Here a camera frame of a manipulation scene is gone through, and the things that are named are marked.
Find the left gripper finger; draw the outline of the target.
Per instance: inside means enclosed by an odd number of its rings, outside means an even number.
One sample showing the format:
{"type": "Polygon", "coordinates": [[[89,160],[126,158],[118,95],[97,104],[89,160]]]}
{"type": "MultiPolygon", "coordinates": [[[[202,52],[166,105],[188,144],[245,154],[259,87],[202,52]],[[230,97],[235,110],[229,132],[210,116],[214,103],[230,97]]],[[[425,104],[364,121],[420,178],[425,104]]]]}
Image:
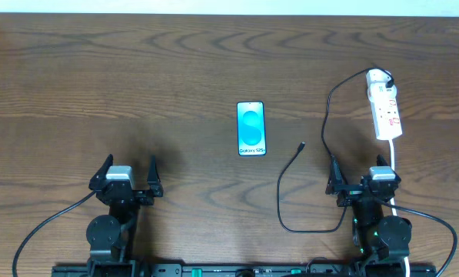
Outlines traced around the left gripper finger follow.
{"type": "Polygon", "coordinates": [[[156,158],[154,155],[151,157],[151,162],[150,162],[150,166],[148,170],[147,183],[154,197],[162,197],[164,195],[164,189],[163,189],[163,186],[161,184],[161,180],[158,174],[156,158]]]}
{"type": "Polygon", "coordinates": [[[100,192],[107,184],[107,172],[113,165],[113,155],[109,154],[99,170],[91,177],[88,188],[93,192],[100,192]]]}

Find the white power strip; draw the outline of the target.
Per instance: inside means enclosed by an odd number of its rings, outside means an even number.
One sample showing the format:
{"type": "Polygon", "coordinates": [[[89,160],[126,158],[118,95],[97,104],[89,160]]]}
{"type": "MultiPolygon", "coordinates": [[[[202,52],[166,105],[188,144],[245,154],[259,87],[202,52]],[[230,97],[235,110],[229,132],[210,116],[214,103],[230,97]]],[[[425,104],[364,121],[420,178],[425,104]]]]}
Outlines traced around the white power strip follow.
{"type": "MultiPolygon", "coordinates": [[[[395,85],[393,78],[389,76],[389,72],[384,72],[377,68],[368,71],[366,80],[367,85],[372,82],[385,82],[388,88],[395,85]]],[[[396,98],[388,99],[384,102],[371,103],[371,112],[376,139],[389,141],[402,135],[396,98]]]]}

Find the blue screen smartphone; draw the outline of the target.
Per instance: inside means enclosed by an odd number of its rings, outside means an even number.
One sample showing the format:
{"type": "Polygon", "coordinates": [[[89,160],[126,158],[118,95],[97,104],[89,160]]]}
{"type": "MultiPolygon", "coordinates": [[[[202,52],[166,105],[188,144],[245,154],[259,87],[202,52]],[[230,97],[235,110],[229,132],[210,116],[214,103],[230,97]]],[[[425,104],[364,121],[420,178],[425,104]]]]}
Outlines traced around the blue screen smartphone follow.
{"type": "Polygon", "coordinates": [[[240,156],[267,154],[263,102],[238,102],[237,127],[240,156]]]}

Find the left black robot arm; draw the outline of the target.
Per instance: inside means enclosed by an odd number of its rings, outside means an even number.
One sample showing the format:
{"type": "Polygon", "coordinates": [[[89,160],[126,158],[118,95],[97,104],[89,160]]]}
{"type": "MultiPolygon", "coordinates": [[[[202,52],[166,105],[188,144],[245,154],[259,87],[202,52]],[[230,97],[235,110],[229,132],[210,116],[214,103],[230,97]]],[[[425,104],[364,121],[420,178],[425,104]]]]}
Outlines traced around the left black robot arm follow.
{"type": "Polygon", "coordinates": [[[134,183],[132,167],[114,165],[113,155],[90,179],[89,189],[109,207],[109,212],[94,218],[87,227],[88,276],[150,275],[149,267],[131,255],[140,208],[153,205],[155,198],[164,194],[154,156],[148,170],[148,188],[135,189],[134,183]]]}

